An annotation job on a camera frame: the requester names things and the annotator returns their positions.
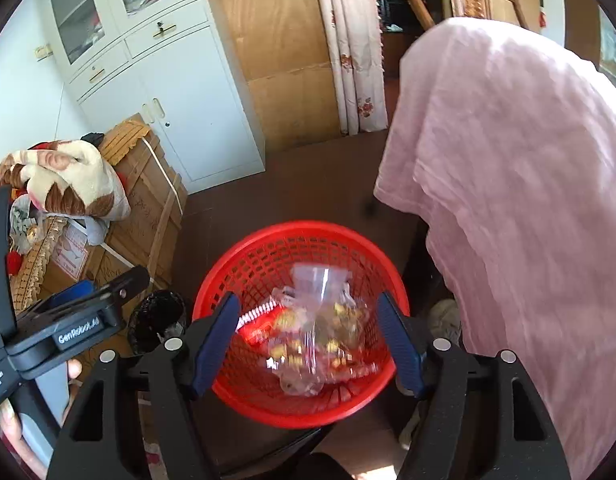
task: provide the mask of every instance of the basket rim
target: basket rim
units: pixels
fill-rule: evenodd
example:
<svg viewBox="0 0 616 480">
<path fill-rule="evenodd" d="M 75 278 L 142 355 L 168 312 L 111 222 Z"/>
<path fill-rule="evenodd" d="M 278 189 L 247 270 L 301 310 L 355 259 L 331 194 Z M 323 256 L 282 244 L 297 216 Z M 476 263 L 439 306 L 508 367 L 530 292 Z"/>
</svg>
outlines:
<svg viewBox="0 0 616 480">
<path fill-rule="evenodd" d="M 386 254 L 377 245 L 370 240 L 362 236 L 361 234 L 349 229 L 347 227 L 333 224 L 331 222 L 322 222 L 317 220 L 299 220 L 282 222 L 274 224 L 269 227 L 265 227 L 249 234 L 230 249 L 228 249 L 224 255 L 216 261 L 213 267 L 210 269 L 197 293 L 195 298 L 195 306 L 193 308 L 192 320 L 199 319 L 200 317 L 209 316 L 212 312 L 210 310 L 210 301 L 204 302 L 204 298 L 208 298 L 208 291 L 215 282 L 219 273 L 223 273 L 223 269 L 226 265 L 232 261 L 232 259 L 240 254 L 243 250 L 248 249 L 256 242 L 260 242 L 264 238 L 271 235 L 281 235 L 289 230 L 306 229 L 314 230 L 320 229 L 331 232 L 332 234 L 342 235 L 343 237 L 351 238 L 356 243 L 364 247 L 369 253 L 371 253 L 381 266 L 386 270 L 390 282 L 395 290 L 395 300 L 400 310 L 408 316 L 410 314 L 410 306 L 408 304 L 408 296 L 406 289 L 403 286 L 402 277 L 397 271 L 396 267 L 386 256 Z M 242 400 L 241 397 L 235 395 L 232 391 L 224 387 L 217 379 L 213 382 L 213 391 L 217 396 L 223 400 L 228 406 L 234 409 L 241 415 L 245 415 L 248 418 L 267 424 L 269 426 L 276 426 L 278 428 L 288 429 L 304 429 L 314 428 L 317 426 L 324 426 L 342 420 L 343 418 L 352 415 L 357 412 L 371 400 L 373 400 L 383 389 L 386 384 L 392 379 L 395 374 L 396 367 L 394 361 L 388 356 L 388 362 L 382 367 L 382 370 L 374 376 L 373 381 L 368 384 L 367 387 L 358 395 L 345 402 L 340 402 L 334 408 L 327 408 L 319 413 L 311 413 L 307 415 L 281 415 L 280 413 L 269 412 L 263 408 L 255 408 L 249 403 Z"/>
</svg>

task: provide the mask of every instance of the dark floor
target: dark floor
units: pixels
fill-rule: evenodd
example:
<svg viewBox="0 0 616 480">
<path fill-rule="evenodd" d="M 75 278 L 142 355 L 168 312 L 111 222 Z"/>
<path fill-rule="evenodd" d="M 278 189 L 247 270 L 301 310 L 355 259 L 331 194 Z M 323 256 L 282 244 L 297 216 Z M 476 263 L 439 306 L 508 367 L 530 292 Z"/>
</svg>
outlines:
<svg viewBox="0 0 616 480">
<path fill-rule="evenodd" d="M 257 229 L 295 219 L 352 228 L 383 249 L 402 271 L 418 225 L 416 217 L 376 201 L 368 207 L 386 135 L 364 133 L 273 154 L 264 173 L 191 195 L 175 252 L 175 290 L 193 300 L 208 270 L 234 243 Z M 320 449 L 351 474 L 399 466 L 403 451 L 394 428 L 406 423 L 412 406 L 392 384 L 369 406 L 336 425 Z M 301 433 L 243 418 L 211 392 L 194 412 L 202 439 L 221 470 Z"/>
</svg>

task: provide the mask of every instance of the silver screw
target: silver screw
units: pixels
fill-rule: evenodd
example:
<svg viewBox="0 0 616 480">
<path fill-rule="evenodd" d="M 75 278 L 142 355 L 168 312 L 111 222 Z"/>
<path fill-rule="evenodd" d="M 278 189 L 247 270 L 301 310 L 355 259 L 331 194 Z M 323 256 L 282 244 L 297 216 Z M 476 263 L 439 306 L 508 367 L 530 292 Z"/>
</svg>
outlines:
<svg viewBox="0 0 616 480">
<path fill-rule="evenodd" d="M 448 341 L 448 339 L 438 337 L 432 342 L 432 346 L 434 346 L 437 350 L 440 350 L 441 352 L 445 352 L 446 350 L 450 350 L 450 347 L 452 345 L 450 344 L 450 341 Z"/>
<path fill-rule="evenodd" d="M 102 363 L 109 363 L 112 361 L 112 359 L 115 358 L 117 354 L 115 354 L 114 350 L 104 350 L 100 355 L 99 355 L 99 360 Z"/>
<path fill-rule="evenodd" d="M 501 353 L 501 360 L 505 363 L 512 364 L 517 360 L 517 356 L 512 350 L 504 350 Z"/>
<path fill-rule="evenodd" d="M 166 341 L 163 345 L 166 347 L 166 350 L 179 350 L 183 346 L 184 342 L 178 337 L 171 337 Z"/>
</svg>

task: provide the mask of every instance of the cabinet drawer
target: cabinet drawer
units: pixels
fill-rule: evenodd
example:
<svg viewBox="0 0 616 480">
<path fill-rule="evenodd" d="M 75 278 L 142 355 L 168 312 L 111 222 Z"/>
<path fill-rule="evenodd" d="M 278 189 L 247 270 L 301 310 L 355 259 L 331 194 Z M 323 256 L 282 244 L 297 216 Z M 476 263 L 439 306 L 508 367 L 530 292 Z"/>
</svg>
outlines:
<svg viewBox="0 0 616 480">
<path fill-rule="evenodd" d="M 89 92 L 90 89 L 95 88 L 95 86 L 104 81 L 118 68 L 124 66 L 128 61 L 124 43 L 116 44 L 93 63 L 86 65 L 86 68 L 72 80 L 70 89 L 75 97 L 79 98 L 86 92 Z"/>
<path fill-rule="evenodd" d="M 175 34 L 207 21 L 204 4 L 197 0 L 150 20 L 147 25 L 126 38 L 128 50 L 133 57 L 139 56 L 150 47 L 168 40 Z"/>
</svg>

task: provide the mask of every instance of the wall outlet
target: wall outlet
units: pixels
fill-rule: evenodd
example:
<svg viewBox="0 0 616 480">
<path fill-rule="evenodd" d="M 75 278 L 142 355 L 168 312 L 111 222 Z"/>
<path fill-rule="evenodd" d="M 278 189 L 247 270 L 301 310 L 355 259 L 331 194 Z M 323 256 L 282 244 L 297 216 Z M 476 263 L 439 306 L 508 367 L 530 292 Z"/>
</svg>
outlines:
<svg viewBox="0 0 616 480">
<path fill-rule="evenodd" d="M 37 61 L 41 61 L 42 59 L 45 59 L 48 56 L 52 55 L 53 49 L 50 47 L 49 44 L 45 44 L 44 46 L 38 46 L 35 49 L 35 57 L 37 58 Z"/>
</svg>

